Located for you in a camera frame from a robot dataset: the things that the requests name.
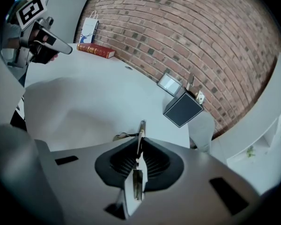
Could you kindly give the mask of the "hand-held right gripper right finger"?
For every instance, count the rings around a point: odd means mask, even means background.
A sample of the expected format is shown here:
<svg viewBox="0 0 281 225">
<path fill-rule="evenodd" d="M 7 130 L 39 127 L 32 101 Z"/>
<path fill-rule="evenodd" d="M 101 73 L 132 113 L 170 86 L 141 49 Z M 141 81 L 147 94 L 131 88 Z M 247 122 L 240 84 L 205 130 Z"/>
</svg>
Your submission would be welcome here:
<svg viewBox="0 0 281 225">
<path fill-rule="evenodd" d="M 260 196 L 253 186 L 211 155 L 154 139 L 177 153 L 184 171 L 168 189 L 148 192 L 130 217 L 132 225 L 232 225 L 250 211 Z M 210 180 L 222 178 L 248 206 L 232 215 Z"/>
</svg>

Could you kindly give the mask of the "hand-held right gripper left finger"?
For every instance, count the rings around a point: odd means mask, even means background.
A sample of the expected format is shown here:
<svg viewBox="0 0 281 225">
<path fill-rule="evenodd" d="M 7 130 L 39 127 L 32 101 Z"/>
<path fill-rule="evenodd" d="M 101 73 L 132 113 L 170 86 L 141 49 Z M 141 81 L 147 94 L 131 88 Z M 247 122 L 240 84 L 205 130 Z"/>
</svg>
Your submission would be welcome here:
<svg viewBox="0 0 281 225">
<path fill-rule="evenodd" d="M 64 225 L 138 225 L 137 216 L 119 219 L 104 209 L 117 202 L 120 189 L 107 186 L 95 171 L 95 160 L 130 139 L 73 150 L 51 152 L 37 140 L 47 181 L 60 205 Z"/>
</svg>

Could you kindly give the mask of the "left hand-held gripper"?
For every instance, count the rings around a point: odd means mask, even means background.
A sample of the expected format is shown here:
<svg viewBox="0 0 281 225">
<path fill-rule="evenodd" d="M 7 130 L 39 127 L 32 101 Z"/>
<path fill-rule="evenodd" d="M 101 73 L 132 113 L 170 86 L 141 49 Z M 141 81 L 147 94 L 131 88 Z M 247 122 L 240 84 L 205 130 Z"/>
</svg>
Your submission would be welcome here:
<svg viewBox="0 0 281 225">
<path fill-rule="evenodd" d="M 72 52 L 70 45 L 50 32 L 54 20 L 51 17 L 44 18 L 46 12 L 44 0 L 31 0 L 16 12 L 21 27 L 16 67 L 24 68 L 31 61 L 46 64 L 58 53 Z"/>
</svg>

